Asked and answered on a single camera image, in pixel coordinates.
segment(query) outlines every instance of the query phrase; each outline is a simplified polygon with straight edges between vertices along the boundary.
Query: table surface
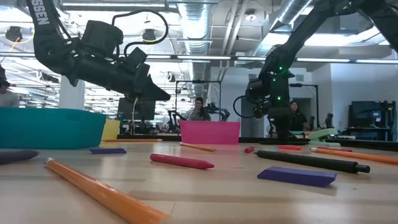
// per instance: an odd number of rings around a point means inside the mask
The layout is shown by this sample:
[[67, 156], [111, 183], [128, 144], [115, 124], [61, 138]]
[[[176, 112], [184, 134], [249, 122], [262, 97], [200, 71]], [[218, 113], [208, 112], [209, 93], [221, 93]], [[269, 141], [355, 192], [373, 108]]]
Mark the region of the table surface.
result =
[[[171, 214], [174, 223], [396, 224], [398, 166], [357, 160], [370, 174], [337, 172], [328, 188], [257, 179], [271, 166], [324, 170], [261, 159], [243, 149], [218, 146], [216, 152], [180, 147], [177, 142], [104, 143], [126, 155], [92, 155], [88, 150], [40, 151], [39, 157], [0, 166], [0, 217], [7, 224], [124, 223], [95, 200], [44, 168], [53, 157]], [[276, 151], [277, 146], [255, 145]], [[398, 157], [396, 152], [356, 152]], [[203, 159], [215, 164], [198, 170], [151, 162], [151, 153]], [[297, 154], [311, 154], [308, 147]], [[354, 160], [312, 153], [312, 156]]]

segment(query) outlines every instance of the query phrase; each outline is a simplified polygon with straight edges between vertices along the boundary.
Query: woman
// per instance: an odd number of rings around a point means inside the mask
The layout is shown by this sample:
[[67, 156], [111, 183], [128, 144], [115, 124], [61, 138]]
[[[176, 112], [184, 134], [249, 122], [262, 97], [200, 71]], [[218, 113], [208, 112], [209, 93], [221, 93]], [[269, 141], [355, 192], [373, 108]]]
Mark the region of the woman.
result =
[[195, 99], [195, 108], [186, 113], [185, 117], [189, 121], [210, 121], [210, 115], [206, 113], [203, 108], [203, 98], [198, 97]]
[[303, 113], [299, 110], [299, 104], [296, 101], [290, 102], [290, 111], [291, 111], [291, 131], [304, 131], [304, 128], [307, 127], [307, 119]]

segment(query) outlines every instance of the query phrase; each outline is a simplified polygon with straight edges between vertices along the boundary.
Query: orange stick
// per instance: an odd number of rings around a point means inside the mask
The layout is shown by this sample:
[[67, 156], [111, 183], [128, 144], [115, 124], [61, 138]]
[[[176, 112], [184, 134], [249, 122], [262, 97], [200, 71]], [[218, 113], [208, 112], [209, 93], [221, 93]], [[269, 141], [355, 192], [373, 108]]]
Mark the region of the orange stick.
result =
[[323, 154], [356, 158], [356, 159], [365, 159], [365, 160], [369, 160], [369, 161], [385, 162], [388, 164], [398, 164], [398, 158], [393, 158], [393, 157], [375, 156], [375, 155], [370, 155], [370, 154], [334, 151], [334, 150], [319, 149], [319, 148], [313, 148], [313, 149], [311, 149], [311, 151], [323, 153]]
[[155, 224], [169, 218], [169, 215], [151, 208], [88, 175], [59, 164], [52, 158], [48, 158], [45, 165], [128, 223]]
[[204, 151], [209, 151], [209, 152], [216, 151], [215, 148], [208, 147], [208, 146], [199, 146], [199, 145], [196, 145], [196, 144], [188, 144], [188, 143], [184, 143], [184, 142], [180, 142], [180, 145], [181, 146], [186, 146], [186, 147], [191, 147], [191, 148], [194, 148], [194, 149], [200, 149], [200, 150], [204, 150]]
[[107, 139], [104, 142], [161, 142], [163, 139]]

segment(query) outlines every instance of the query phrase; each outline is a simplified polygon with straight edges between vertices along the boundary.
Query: purple block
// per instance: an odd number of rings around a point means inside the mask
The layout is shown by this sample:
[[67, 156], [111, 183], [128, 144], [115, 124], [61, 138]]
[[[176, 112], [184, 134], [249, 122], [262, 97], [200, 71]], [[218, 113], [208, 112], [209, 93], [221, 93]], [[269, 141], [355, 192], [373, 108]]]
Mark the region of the purple block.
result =
[[292, 169], [286, 167], [270, 167], [263, 170], [258, 179], [276, 180], [292, 184], [326, 187], [336, 180], [337, 174], [317, 170]]
[[96, 148], [90, 149], [92, 154], [126, 154], [123, 148]]

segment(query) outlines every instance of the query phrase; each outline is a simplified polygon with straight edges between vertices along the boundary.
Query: pink box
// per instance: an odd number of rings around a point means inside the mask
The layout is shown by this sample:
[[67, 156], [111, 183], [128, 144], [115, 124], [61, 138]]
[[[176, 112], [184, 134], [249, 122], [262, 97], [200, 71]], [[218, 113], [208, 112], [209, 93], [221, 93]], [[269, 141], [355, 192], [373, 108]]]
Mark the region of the pink box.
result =
[[240, 122], [181, 121], [182, 142], [189, 144], [239, 143]]

